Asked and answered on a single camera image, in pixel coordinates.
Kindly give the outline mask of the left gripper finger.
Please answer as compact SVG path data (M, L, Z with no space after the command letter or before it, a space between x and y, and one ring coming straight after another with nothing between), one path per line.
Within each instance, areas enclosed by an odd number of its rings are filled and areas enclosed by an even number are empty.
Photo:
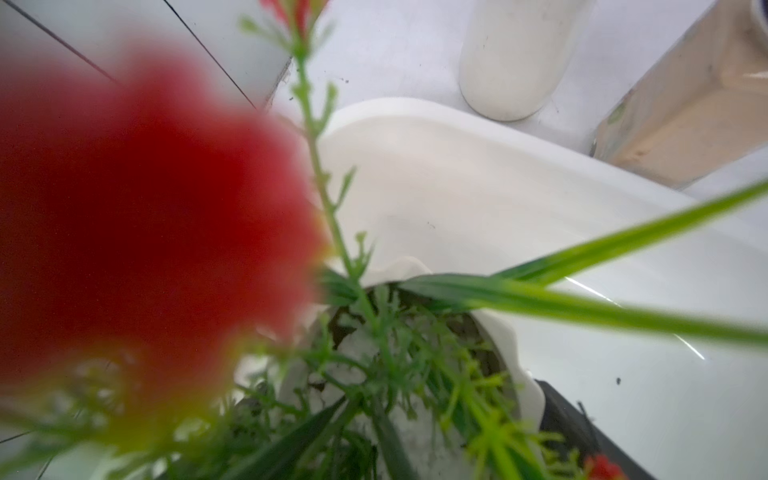
M621 468L629 479L653 480L654 476L625 453L613 440L599 430L581 408L575 407L548 382L536 380L545 396L542 432L559 434L560 441L547 441L560 460L565 460L572 450L580 454L582 466L587 457L604 454Z

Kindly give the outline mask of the potted gypsophila red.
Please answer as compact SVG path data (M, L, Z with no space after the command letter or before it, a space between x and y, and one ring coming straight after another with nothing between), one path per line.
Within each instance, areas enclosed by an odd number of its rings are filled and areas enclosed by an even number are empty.
M505 314L763 349L765 328L558 291L764 197L765 181L491 274L374 280L320 144L324 1L239 28L297 68L292 122L132 42L103 82L1 56L1 474L95 447L106 479L622 479L594 427L545 428Z

